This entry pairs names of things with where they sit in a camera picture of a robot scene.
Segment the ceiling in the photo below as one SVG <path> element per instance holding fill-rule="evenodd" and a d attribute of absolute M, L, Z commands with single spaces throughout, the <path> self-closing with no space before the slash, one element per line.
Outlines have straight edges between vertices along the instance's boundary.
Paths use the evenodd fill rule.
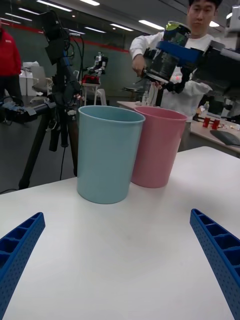
<path fill-rule="evenodd" d="M 68 28 L 73 25 L 72 29 L 86 32 L 84 26 L 94 27 L 104 30 L 108 33 L 116 33 L 118 35 L 129 35 L 137 37 L 140 34 L 154 34 L 158 30 L 139 23 L 139 20 L 147 20 L 162 27 L 165 27 L 168 20 L 185 22 L 188 8 L 188 0 L 97 0 L 100 2 L 98 6 L 92 6 L 80 0 L 54 0 L 54 3 L 64 5 L 71 8 L 72 12 L 65 12 L 57 9 L 57 13 L 61 19 L 70 21 Z M 46 5 L 37 3 L 36 0 L 0 0 L 0 7 L 5 4 L 9 8 L 19 14 L 18 7 L 22 6 L 37 12 L 44 12 Z M 234 0 L 223 0 L 214 21 L 220 26 L 217 28 L 210 27 L 209 33 L 219 37 L 224 31 L 226 23 L 226 15 L 230 12 Z M 32 18 L 33 15 L 24 12 L 25 16 Z M 125 31 L 117 28 L 113 31 L 110 23 L 116 23 L 133 31 Z"/>
<path fill-rule="evenodd" d="M 112 20 L 129 28 L 141 32 L 154 34 L 156 29 L 144 26 L 139 20 L 147 20 L 164 27 L 168 20 L 185 22 L 188 0 L 97 0 L 99 6 L 92 6 L 80 0 L 55 0 L 59 4 L 75 8 L 76 10 L 97 16 L 102 19 Z M 223 32 L 226 16 L 234 0 L 223 0 L 218 10 L 215 22 L 220 26 L 209 28 L 209 33 L 219 36 Z"/>

